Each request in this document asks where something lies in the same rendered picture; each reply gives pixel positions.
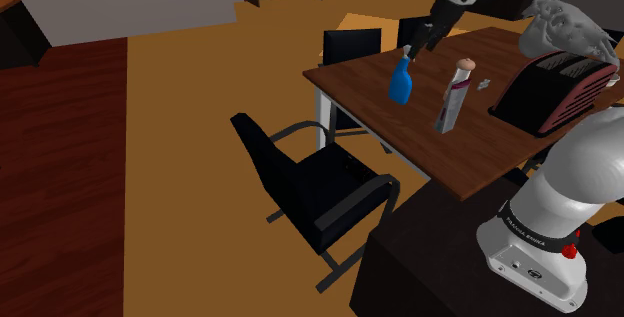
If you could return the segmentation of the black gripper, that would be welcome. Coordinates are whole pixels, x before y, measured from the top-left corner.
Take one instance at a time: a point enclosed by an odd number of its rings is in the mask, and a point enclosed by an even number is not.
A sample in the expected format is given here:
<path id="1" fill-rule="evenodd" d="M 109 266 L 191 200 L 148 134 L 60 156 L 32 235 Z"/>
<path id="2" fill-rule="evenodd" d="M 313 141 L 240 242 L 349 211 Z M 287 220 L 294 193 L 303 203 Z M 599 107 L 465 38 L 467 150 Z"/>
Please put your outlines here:
<path id="1" fill-rule="evenodd" d="M 445 38 L 460 20 L 466 8 L 467 4 L 461 0 L 435 0 L 430 10 L 428 22 L 421 23 L 414 30 L 407 56 L 414 60 L 425 45 L 428 51 L 433 51 L 440 40 Z"/>

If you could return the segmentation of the black chair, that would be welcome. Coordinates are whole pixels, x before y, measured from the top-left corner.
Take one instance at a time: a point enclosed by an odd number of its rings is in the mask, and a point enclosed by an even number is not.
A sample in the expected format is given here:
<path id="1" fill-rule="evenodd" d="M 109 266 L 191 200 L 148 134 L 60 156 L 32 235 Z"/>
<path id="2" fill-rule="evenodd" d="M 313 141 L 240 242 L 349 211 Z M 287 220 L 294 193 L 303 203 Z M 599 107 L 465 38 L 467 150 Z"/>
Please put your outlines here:
<path id="1" fill-rule="evenodd" d="M 323 54 L 319 66 L 327 66 L 381 52 L 380 28 L 328 30 L 323 33 Z M 367 131 L 345 112 L 336 109 L 330 129 L 336 137 L 366 134 Z"/>
<path id="2" fill-rule="evenodd" d="M 397 48 L 405 45 L 414 45 L 415 35 L 421 30 L 430 28 L 432 21 L 429 16 L 402 18 L 399 20 L 397 33 Z"/>

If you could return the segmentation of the blue spray bottle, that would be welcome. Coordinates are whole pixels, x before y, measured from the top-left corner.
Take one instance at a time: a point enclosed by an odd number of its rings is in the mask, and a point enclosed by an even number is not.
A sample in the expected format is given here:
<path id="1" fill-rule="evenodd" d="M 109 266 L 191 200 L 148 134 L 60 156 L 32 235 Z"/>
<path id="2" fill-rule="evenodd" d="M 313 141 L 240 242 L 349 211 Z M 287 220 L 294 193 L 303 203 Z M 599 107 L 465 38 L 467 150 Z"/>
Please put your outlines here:
<path id="1" fill-rule="evenodd" d="M 411 61 L 408 56 L 410 50 L 410 45 L 405 45 L 403 47 L 404 55 L 393 71 L 388 90 L 388 97 L 401 105 L 405 105 L 408 102 L 412 89 L 412 80 L 408 73 L 408 65 Z"/>

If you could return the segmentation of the white bottle with beige cap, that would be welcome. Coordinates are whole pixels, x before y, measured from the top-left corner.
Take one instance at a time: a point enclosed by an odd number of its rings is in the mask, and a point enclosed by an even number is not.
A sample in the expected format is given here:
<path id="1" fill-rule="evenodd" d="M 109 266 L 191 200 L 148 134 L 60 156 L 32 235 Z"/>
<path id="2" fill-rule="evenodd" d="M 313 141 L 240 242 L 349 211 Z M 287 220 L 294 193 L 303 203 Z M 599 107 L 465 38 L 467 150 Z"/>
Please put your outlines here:
<path id="1" fill-rule="evenodd" d="M 434 129 L 444 134 L 454 128 L 464 98 L 470 85 L 470 74 L 476 63 L 469 59 L 460 59 L 456 71 L 444 94 L 444 104 L 434 124 Z"/>

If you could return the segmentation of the brown wooden table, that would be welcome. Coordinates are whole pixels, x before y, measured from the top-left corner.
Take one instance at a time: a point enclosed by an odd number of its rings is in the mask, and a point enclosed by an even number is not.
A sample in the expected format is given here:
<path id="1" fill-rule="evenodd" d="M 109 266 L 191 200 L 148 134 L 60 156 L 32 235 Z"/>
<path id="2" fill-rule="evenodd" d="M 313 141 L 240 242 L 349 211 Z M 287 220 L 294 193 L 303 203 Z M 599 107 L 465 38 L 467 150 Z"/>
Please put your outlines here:
<path id="1" fill-rule="evenodd" d="M 422 50 L 408 71 L 413 87 L 399 105 L 388 87 L 399 49 L 304 71 L 317 92 L 365 126 L 406 162 L 463 201 L 492 183 L 570 129 L 563 126 L 536 138 L 489 114 L 505 86 L 527 62 L 518 34 L 489 27 L 443 39 L 432 52 Z M 471 85 L 454 128 L 441 134 L 434 123 L 456 63 L 476 63 Z M 478 84 L 489 79 L 487 88 Z"/>

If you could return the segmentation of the black and red toaster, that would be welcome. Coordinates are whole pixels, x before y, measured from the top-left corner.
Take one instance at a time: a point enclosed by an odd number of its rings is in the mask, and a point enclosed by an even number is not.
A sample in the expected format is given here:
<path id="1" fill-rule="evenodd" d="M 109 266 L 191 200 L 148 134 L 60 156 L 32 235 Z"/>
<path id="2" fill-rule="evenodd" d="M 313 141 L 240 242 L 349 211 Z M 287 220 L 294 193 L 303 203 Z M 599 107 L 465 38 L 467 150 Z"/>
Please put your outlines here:
<path id="1" fill-rule="evenodd" d="M 551 52 L 519 70 L 488 112 L 543 138 L 592 109 L 616 70 L 601 60 Z"/>

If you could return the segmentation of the grey lumpy figure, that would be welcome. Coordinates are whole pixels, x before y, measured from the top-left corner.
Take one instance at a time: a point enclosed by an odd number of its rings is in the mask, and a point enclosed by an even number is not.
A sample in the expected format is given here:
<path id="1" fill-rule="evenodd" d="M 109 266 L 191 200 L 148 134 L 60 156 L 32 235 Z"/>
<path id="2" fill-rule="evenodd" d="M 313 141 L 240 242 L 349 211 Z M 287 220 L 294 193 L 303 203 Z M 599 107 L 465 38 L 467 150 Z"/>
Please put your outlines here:
<path id="1" fill-rule="evenodd" d="M 532 21 L 521 34 L 518 47 L 527 58 L 553 51 L 594 56 L 620 67 L 614 39 L 574 5 L 560 0 L 533 0 L 522 12 Z"/>

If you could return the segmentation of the dark robot stand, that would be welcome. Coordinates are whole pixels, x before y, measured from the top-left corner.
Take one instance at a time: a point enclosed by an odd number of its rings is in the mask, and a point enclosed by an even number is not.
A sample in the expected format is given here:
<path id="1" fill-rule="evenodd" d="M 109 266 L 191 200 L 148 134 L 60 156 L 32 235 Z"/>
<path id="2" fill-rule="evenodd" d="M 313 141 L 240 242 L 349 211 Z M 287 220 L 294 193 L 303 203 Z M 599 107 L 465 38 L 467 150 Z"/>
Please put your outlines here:
<path id="1" fill-rule="evenodd" d="M 430 181 L 367 239 L 350 301 L 357 317 L 624 317 L 624 253 L 581 228 L 588 294 L 561 313 L 492 272 L 476 239 L 518 186 L 498 179 L 465 201 Z"/>

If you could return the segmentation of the dark wooden cabinet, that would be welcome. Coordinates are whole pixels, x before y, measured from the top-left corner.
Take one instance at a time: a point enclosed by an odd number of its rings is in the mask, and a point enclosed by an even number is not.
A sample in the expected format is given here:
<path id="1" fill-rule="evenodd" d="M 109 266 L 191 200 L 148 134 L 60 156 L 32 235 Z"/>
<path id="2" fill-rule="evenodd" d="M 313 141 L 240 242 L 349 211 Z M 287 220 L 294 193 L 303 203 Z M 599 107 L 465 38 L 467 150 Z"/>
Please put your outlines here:
<path id="1" fill-rule="evenodd" d="M 0 0 L 0 70 L 39 66 L 51 44 L 21 0 Z"/>

